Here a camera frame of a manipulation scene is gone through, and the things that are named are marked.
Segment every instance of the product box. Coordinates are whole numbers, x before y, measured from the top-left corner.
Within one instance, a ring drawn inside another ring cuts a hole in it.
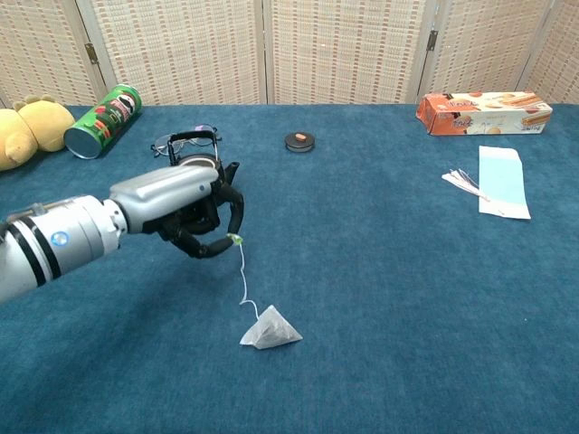
[[[552,111],[533,92],[430,93],[416,117],[433,136],[537,134]]]

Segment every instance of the tea bag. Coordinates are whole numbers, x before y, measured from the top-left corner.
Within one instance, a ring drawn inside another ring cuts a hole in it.
[[[240,344],[253,345],[258,350],[262,350],[303,339],[302,335],[291,326],[286,318],[281,316],[280,312],[278,312],[278,309],[276,309],[274,305],[269,306],[261,313],[261,315],[258,315],[255,302],[247,298],[247,281],[245,279],[245,273],[243,272],[245,270],[245,257],[243,256],[242,247],[243,238],[234,233],[229,233],[228,236],[233,240],[235,245],[239,246],[242,254],[241,273],[243,277],[243,299],[240,302],[240,305],[245,303],[253,304],[255,317],[257,318],[257,322],[250,327],[245,335],[243,335]]]

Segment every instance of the woven screen panel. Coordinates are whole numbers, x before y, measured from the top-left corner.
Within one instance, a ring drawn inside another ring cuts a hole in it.
[[[271,1],[274,102],[404,102],[425,2]]]
[[[427,91],[514,90],[550,0],[450,1]]]
[[[526,89],[549,102],[579,104],[579,2],[564,0]]]
[[[118,82],[145,104],[260,102],[254,2],[92,0]]]
[[[43,93],[64,104],[94,104],[62,1],[0,2],[0,88],[7,104]]]

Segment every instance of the eyeglasses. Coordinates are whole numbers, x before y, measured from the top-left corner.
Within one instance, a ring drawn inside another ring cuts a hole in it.
[[[213,131],[215,133],[215,139],[218,141],[221,140],[221,136],[217,132],[217,128],[214,127],[213,125],[209,124],[197,125],[194,128],[194,131]],[[158,156],[169,156],[167,142],[169,141],[169,138],[171,136],[172,134],[167,134],[155,140],[155,143],[151,145],[153,157],[157,158]],[[178,155],[187,144],[194,146],[210,146],[212,143],[213,141],[210,138],[201,138],[201,137],[191,138],[188,140],[177,140],[173,142],[173,150],[175,152],[175,155]]]

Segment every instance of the bear ear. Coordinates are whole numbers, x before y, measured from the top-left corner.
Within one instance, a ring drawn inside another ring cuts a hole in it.
[[[15,101],[14,104],[12,105],[12,108],[14,110],[18,111],[19,109],[21,109],[25,105],[26,105],[26,103],[24,101]]]
[[[40,101],[40,98],[38,98],[36,95],[28,95],[26,98],[24,98],[24,101],[26,101],[26,104],[32,104],[33,102]]]

